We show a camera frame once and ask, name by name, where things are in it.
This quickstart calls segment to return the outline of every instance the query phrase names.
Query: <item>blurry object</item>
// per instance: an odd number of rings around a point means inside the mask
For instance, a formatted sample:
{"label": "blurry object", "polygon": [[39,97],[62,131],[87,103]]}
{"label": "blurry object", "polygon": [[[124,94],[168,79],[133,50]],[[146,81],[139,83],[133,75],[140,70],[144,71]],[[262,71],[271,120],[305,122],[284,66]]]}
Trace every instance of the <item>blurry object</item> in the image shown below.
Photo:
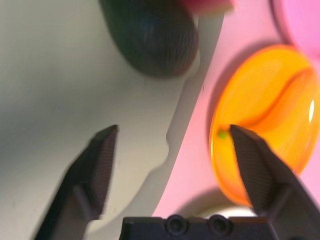
{"label": "blurry object", "polygon": [[142,73],[178,77],[193,63],[198,33],[192,16],[176,0],[100,0],[113,40]]}
{"label": "blurry object", "polygon": [[98,132],[62,180],[35,240],[81,240],[103,212],[112,175],[118,127]]}
{"label": "blurry object", "polygon": [[231,124],[261,135],[299,175],[320,124],[320,87],[308,60],[290,46],[267,47],[238,68],[216,106],[210,130],[213,169],[222,192],[249,206],[228,133]]}
{"label": "blurry object", "polygon": [[320,239],[319,209],[292,170],[255,132],[231,125],[230,134],[254,212],[268,219],[276,239]]}
{"label": "blurry object", "polygon": [[219,14],[234,8],[234,0],[179,0],[192,14]]}
{"label": "blurry object", "polygon": [[228,132],[257,216],[125,217],[120,240],[319,240],[320,212],[291,169],[254,132]]}
{"label": "blurry object", "polygon": [[292,44],[320,59],[320,1],[273,0],[278,25]]}

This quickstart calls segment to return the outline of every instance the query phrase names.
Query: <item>dark green ball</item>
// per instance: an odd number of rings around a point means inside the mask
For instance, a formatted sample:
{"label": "dark green ball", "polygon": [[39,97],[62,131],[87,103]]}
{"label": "dark green ball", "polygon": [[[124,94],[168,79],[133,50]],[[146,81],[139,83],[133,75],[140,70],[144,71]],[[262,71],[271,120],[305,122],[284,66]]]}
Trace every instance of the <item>dark green ball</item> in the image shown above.
{"label": "dark green ball", "polygon": [[153,77],[185,73],[198,51],[190,14],[176,0],[100,0],[113,40],[124,58]]}

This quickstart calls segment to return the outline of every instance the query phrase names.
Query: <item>screw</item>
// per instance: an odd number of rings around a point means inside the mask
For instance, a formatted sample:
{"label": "screw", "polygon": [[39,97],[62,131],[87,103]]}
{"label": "screw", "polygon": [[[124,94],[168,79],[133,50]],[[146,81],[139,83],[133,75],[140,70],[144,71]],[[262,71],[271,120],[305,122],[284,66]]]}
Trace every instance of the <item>screw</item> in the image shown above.
{"label": "screw", "polygon": [[217,236],[225,236],[231,229],[231,224],[228,219],[221,215],[213,215],[208,220],[209,228]]}
{"label": "screw", "polygon": [[188,230],[188,221],[180,215],[172,215],[165,221],[165,228],[171,235],[180,237]]}

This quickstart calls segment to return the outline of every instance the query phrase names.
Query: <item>orange plastic disc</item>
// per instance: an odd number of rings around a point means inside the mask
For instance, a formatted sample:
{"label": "orange plastic disc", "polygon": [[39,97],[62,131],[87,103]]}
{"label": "orange plastic disc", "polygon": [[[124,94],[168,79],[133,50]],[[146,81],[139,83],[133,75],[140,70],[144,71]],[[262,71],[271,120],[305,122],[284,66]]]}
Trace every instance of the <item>orange plastic disc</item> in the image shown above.
{"label": "orange plastic disc", "polygon": [[255,53],[235,72],[215,109],[210,130],[214,172],[230,200],[250,206],[228,133],[230,124],[263,137],[299,175],[320,125],[320,87],[308,60],[286,45]]}

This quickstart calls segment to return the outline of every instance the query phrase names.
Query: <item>white surface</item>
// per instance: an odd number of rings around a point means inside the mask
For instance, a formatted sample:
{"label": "white surface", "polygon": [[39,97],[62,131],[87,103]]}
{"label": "white surface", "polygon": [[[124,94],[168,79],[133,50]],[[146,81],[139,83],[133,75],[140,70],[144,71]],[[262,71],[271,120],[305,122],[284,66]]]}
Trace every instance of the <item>white surface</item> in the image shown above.
{"label": "white surface", "polygon": [[0,0],[0,34],[0,236],[29,239],[66,167],[94,132],[119,124],[108,209],[95,230],[165,161],[185,77],[158,81],[128,66],[97,1]]}

